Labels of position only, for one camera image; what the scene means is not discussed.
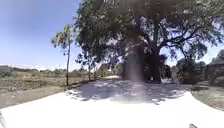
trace blue sky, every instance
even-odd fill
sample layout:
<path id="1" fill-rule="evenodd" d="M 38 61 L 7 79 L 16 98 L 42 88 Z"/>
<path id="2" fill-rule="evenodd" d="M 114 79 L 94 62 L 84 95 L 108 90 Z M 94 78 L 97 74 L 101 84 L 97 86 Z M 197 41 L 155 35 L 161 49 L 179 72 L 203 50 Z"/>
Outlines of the blue sky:
<path id="1" fill-rule="evenodd" d="M 72 23 L 78 0 L 0 0 L 0 65 L 24 68 L 65 68 L 66 57 L 51 45 L 51 38 Z M 223 47 L 209 48 L 209 63 Z M 71 69 L 81 50 L 73 46 Z M 168 60 L 174 65 L 175 60 Z"/>

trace dry grass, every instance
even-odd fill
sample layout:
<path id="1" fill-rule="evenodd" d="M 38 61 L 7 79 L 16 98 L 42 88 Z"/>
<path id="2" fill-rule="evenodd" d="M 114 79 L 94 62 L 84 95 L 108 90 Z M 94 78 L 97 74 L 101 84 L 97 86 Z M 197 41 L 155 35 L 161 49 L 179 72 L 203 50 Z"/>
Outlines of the dry grass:
<path id="1" fill-rule="evenodd" d="M 70 77 L 69 84 L 78 86 L 87 78 Z M 40 99 L 65 89 L 65 77 L 0 78 L 0 108 Z"/>
<path id="2" fill-rule="evenodd" d="M 207 89 L 192 91 L 192 95 L 201 102 L 224 111 L 223 87 L 208 87 Z"/>
<path id="3" fill-rule="evenodd" d="M 0 108 L 37 100 L 58 92 L 62 92 L 63 90 L 63 87 L 48 86 L 38 89 L 18 91 L 8 95 L 0 95 Z"/>

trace tree canopy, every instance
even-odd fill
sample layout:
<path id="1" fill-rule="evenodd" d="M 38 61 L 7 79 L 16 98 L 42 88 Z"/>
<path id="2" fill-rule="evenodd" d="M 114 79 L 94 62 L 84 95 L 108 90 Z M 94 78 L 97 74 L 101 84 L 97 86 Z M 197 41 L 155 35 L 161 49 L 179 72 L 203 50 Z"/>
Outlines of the tree canopy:
<path id="1" fill-rule="evenodd" d="M 181 51 L 185 58 L 200 59 L 206 43 L 223 43 L 223 8 L 223 0 L 82 0 L 77 41 L 91 47 L 97 61 L 111 55 L 125 58 L 143 46 L 158 72 L 162 48 L 173 58 Z"/>

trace tree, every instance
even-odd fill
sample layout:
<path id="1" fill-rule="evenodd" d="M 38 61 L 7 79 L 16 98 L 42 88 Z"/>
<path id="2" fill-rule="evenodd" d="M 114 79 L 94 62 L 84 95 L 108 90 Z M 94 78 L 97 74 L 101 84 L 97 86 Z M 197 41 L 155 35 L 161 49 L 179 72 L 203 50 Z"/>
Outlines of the tree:
<path id="1" fill-rule="evenodd" d="M 54 47 L 60 46 L 64 50 L 64 55 L 67 55 L 67 68 L 66 68 L 66 86 L 69 86 L 69 62 L 70 62 L 70 52 L 72 40 L 72 25 L 66 25 L 63 32 L 56 33 L 56 36 L 52 39 L 52 44 Z"/>
<path id="2" fill-rule="evenodd" d="M 98 49 L 93 55 L 99 60 L 110 54 L 111 49 L 124 56 L 143 45 L 153 58 L 153 78 L 160 81 L 162 48 L 169 49 L 174 58 L 179 50 L 185 58 L 194 52 L 200 59 L 207 52 L 205 42 L 212 45 L 223 42 L 223 3 L 223 0 L 83 0 L 75 26 L 80 31 L 79 43 Z"/>
<path id="3" fill-rule="evenodd" d="M 211 64 L 224 64 L 224 49 L 219 51 L 218 55 L 213 58 Z"/>
<path id="4" fill-rule="evenodd" d="M 195 68 L 196 62 L 194 59 L 181 59 L 177 62 L 176 67 L 178 68 L 177 77 L 183 84 L 195 84 Z"/>
<path id="5" fill-rule="evenodd" d="M 91 70 L 93 68 L 95 68 L 96 63 L 93 60 L 93 58 L 91 57 L 91 54 L 88 51 L 84 51 L 82 52 L 82 54 L 78 54 L 78 57 L 76 59 L 76 63 L 81 64 L 82 66 L 88 66 L 88 78 L 89 81 L 91 80 Z"/>

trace road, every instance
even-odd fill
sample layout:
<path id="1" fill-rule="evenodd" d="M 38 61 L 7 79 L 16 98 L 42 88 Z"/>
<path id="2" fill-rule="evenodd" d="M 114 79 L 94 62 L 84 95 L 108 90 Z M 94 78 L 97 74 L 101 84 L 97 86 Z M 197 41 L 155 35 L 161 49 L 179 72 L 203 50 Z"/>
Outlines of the road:
<path id="1" fill-rule="evenodd" d="M 224 113 L 195 100 L 187 87 L 125 80 L 92 82 L 0 111 L 6 128 L 224 128 Z"/>

